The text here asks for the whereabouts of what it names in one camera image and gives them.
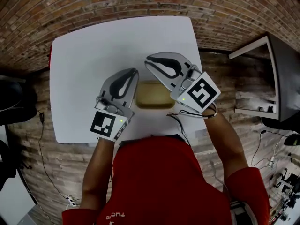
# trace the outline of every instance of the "black chair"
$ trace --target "black chair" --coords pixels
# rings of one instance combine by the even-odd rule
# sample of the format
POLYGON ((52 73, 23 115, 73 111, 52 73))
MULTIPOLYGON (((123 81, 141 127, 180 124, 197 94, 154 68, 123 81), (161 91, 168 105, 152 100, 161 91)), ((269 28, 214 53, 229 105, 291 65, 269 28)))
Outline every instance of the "black chair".
POLYGON ((25 167, 31 169, 31 166, 27 166, 23 162, 21 150, 20 146, 15 146, 15 149, 11 149, 0 140, 0 155, 2 157, 2 161, 0 162, 0 191, 8 178, 16 176, 17 168, 25 167))
POLYGON ((0 80, 0 125, 33 118, 37 100, 35 91, 26 83, 0 80))

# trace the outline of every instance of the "power strip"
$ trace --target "power strip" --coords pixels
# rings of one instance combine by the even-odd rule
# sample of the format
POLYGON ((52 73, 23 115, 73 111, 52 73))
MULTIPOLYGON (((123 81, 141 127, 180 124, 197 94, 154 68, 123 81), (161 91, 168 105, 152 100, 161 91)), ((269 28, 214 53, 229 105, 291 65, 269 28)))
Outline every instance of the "power strip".
POLYGON ((69 201, 69 205, 70 205, 70 206, 78 207, 78 204, 75 203, 74 197, 72 197, 71 195, 68 195, 68 196, 67 196, 67 200, 69 201))

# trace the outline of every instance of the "floor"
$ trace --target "floor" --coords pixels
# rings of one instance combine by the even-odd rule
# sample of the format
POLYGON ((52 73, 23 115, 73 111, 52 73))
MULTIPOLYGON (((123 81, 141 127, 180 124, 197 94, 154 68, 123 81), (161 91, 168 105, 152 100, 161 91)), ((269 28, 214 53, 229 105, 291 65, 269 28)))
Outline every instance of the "floor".
MULTIPOLYGON (((243 99, 257 99, 260 96, 265 96, 268 92, 272 92, 272 86, 270 86, 270 78, 272 78, 270 64, 266 60, 247 57, 229 60, 225 54, 219 53, 201 52, 200 57, 203 70, 211 76, 221 90, 221 95, 217 99, 217 106, 238 133, 248 163, 251 165, 251 159, 259 145, 260 131, 268 130, 283 135, 292 133, 291 131, 267 128, 261 124, 260 118, 233 112, 236 98, 242 96, 243 99)), ((45 128, 40 141, 45 168, 62 194, 80 198, 83 175, 94 148, 88 144, 59 144, 56 142, 51 118, 49 72, 33 77, 30 82, 38 95, 37 109, 45 113, 45 128)), ((31 165, 32 169, 25 169, 22 173, 32 194, 43 209, 42 211, 39 206, 36 206, 30 212, 30 216, 38 225, 51 224, 45 214, 46 212, 53 223, 61 224, 61 212, 66 209, 67 201, 59 195, 44 172, 38 146, 42 132, 42 125, 39 122, 38 115, 27 122, 10 125, 9 129, 19 143, 26 147, 23 155, 25 162, 31 165)), ((260 148, 253 159, 253 164, 256 164, 262 158, 270 159, 276 143, 281 138, 280 135, 272 133, 262 134, 261 137, 260 148)), ((214 162, 219 178, 223 177, 222 164, 207 131, 202 130, 197 131, 195 134, 188 134, 188 138, 192 143, 195 156, 200 163, 206 181, 217 189, 221 189, 222 185, 213 177, 209 161, 212 160, 214 162)), ((280 196, 275 194, 277 191, 274 188, 273 190, 270 188, 276 181, 276 176, 271 181, 270 177, 273 174, 278 174, 286 167, 298 170, 291 164, 287 154, 289 152, 300 154, 300 148, 285 147, 282 139, 279 150, 273 169, 265 167, 268 164, 267 159, 257 165, 257 167, 262 168, 260 171, 270 195, 271 206, 275 206, 279 202, 280 196)), ((109 199, 110 194, 111 189, 109 188, 107 199, 109 199)))

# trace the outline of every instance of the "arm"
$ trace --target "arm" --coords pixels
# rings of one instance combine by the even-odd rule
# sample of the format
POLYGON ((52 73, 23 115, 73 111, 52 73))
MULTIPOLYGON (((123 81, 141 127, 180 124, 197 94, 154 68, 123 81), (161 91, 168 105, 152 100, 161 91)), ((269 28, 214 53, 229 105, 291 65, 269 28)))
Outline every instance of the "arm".
MULTIPOLYGON (((204 115, 213 111, 207 109, 204 115)), ((234 172, 248 167, 243 146, 233 127, 221 112, 214 118, 204 119, 211 141, 223 163, 224 178, 227 179, 234 172)))
POLYGON ((102 210, 106 204, 109 177, 113 167, 114 142, 102 139, 97 143, 85 171, 81 209, 102 210))

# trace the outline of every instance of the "brick wall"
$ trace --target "brick wall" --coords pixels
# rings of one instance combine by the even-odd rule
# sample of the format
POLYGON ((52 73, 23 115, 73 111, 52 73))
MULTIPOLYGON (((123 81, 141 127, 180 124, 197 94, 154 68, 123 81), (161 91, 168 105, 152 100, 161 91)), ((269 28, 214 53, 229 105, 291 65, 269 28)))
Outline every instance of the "brick wall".
POLYGON ((52 41, 74 30, 136 16, 192 20, 199 47, 234 50, 268 31, 300 51, 297 0, 1 0, 0 68, 45 68, 52 41))

